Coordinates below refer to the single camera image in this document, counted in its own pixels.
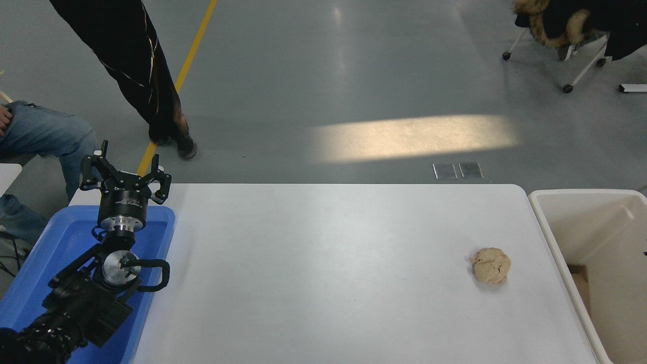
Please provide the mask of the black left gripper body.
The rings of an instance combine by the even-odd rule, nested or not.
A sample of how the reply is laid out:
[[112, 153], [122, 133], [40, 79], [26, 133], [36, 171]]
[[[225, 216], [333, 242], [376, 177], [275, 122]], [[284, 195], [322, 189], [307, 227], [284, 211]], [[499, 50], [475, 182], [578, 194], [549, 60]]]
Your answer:
[[146, 218], [148, 199], [152, 196], [148, 186], [136, 187], [126, 180], [125, 185], [119, 187], [116, 180], [106, 179], [101, 184], [101, 190], [99, 219], [117, 216]]

